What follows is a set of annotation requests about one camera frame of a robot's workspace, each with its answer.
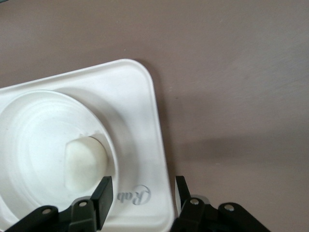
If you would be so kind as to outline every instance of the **brown table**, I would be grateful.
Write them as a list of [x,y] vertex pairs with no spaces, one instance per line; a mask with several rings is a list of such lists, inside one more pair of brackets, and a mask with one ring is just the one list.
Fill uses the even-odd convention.
[[309,1],[9,0],[0,87],[120,58],[151,73],[171,181],[309,230]]

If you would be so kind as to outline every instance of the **logo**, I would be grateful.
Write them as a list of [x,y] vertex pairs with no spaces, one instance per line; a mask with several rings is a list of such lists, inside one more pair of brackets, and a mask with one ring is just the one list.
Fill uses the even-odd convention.
[[134,205],[146,204],[150,198],[150,189],[145,185],[137,185],[133,188],[133,192],[119,192],[117,195],[121,203],[131,202]]

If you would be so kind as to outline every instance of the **white tray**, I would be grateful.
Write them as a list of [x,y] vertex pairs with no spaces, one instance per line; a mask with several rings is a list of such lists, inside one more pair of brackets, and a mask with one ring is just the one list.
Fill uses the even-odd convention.
[[[119,183],[104,231],[168,231],[174,212],[148,71],[136,61],[121,59],[5,87],[0,89],[0,112],[19,94],[40,89],[64,93],[84,104],[113,141]],[[1,198],[0,209],[0,217],[9,220]]]

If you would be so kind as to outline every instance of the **white bowl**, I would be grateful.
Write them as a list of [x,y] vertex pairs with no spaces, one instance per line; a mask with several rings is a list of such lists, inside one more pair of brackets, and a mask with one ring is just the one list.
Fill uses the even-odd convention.
[[82,191],[65,186],[65,146],[81,137],[91,136],[104,146],[105,175],[112,176],[117,192],[118,163],[106,129],[65,94],[36,90],[17,96],[0,114],[0,134],[0,195],[16,220],[42,205],[62,211],[93,193],[102,176]]

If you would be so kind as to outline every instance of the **black plastic part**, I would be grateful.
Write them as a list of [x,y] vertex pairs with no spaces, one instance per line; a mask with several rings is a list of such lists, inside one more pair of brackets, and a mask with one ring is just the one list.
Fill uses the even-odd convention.
[[71,211],[71,223],[68,232],[95,232],[96,214],[92,201],[81,200],[75,203]]
[[36,232],[42,224],[51,224],[58,218],[58,209],[46,205],[32,211],[19,222],[6,230],[6,232]]
[[93,202],[97,216],[97,230],[101,230],[112,205],[112,177],[108,176],[101,180],[98,187],[90,198]]
[[58,212],[55,206],[35,209],[5,232],[96,232],[105,222],[113,200],[112,177],[104,177],[90,199]]
[[177,188],[176,191],[179,192],[179,196],[180,196],[180,202],[181,202],[181,208],[183,207],[184,202],[191,198],[190,195],[190,191],[188,189],[187,183],[185,181],[184,176],[179,175],[176,176],[176,184],[177,184]]
[[[226,205],[233,206],[234,210],[225,209]],[[233,226],[239,232],[270,232],[255,217],[253,217],[241,205],[236,203],[224,203],[219,206],[219,212],[222,219]]]
[[215,209],[199,198],[191,198],[183,176],[176,177],[176,184],[182,210],[170,232],[270,232],[239,204],[224,203]]

